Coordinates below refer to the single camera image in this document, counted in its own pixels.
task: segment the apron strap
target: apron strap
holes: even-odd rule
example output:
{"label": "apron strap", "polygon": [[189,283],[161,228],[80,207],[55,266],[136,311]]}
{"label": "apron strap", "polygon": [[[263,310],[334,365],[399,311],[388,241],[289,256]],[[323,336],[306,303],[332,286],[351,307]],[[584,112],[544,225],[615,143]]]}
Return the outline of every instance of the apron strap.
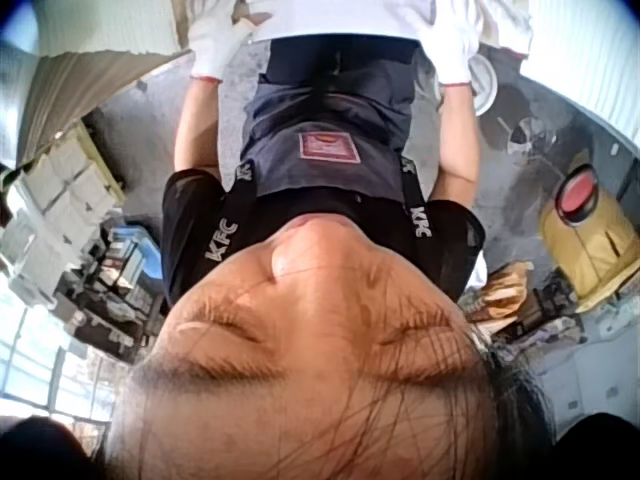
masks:
{"label": "apron strap", "polygon": [[218,266],[235,253],[231,240],[245,221],[253,208],[257,196],[256,172],[253,160],[241,163],[236,168],[235,181],[231,190],[224,198],[222,209],[218,215],[218,229],[206,258]]}
{"label": "apron strap", "polygon": [[422,196],[418,171],[415,163],[407,158],[402,158],[402,192],[404,194],[405,210],[414,226],[414,235],[418,247],[418,262],[421,270],[427,272],[430,262],[427,255],[430,250],[430,239],[433,237],[427,207]]}

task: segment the woman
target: woman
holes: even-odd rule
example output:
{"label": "woman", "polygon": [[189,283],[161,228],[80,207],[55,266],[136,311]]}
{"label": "woman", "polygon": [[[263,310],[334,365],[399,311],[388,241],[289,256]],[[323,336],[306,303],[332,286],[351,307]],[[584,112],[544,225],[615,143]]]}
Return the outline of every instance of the woman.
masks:
{"label": "woman", "polygon": [[551,441],[541,401],[474,341],[454,303],[484,241],[469,211],[479,164],[474,3],[439,2],[432,27],[399,12],[445,84],[426,203],[400,157],[417,44],[374,37],[274,41],[234,187],[222,189],[218,85],[255,28],[232,25],[234,3],[199,12],[190,31],[194,80],[163,205],[173,308],[120,399],[100,474],[534,474]]}

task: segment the nose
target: nose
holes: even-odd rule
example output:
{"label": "nose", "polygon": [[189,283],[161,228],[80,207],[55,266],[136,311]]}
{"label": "nose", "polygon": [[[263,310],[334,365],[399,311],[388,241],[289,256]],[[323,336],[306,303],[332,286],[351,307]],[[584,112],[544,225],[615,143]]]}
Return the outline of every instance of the nose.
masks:
{"label": "nose", "polygon": [[366,254],[365,240],[360,229],[345,217],[329,214],[298,217],[274,236],[274,277],[357,268],[360,257]]}

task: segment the forehead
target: forehead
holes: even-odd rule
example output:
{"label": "forehead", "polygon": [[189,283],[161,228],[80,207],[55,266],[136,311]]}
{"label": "forehead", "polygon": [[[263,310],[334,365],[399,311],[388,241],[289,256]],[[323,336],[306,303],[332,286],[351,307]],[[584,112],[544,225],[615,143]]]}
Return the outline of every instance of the forehead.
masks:
{"label": "forehead", "polygon": [[425,395],[370,382],[340,391],[283,385],[220,395],[149,396],[133,389],[129,408],[118,409],[108,455],[129,466],[142,461],[147,472],[170,462],[221,478],[265,478],[277,464],[308,478],[354,453],[363,472],[394,468],[397,474],[423,463],[450,468],[453,439],[462,455],[482,430],[485,402],[477,395]]}

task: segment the hand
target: hand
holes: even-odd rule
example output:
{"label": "hand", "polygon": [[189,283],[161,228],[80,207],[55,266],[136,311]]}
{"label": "hand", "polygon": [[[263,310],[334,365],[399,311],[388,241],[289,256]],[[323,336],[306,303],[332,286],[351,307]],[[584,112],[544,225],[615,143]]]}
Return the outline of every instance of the hand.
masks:
{"label": "hand", "polygon": [[435,6],[433,25],[415,7],[399,7],[397,13],[415,29],[440,83],[469,83],[469,59],[480,46],[484,20],[477,0],[435,0]]}
{"label": "hand", "polygon": [[222,80],[244,41],[257,30],[247,18],[233,23],[236,0],[190,0],[189,47],[196,55],[191,75]]}

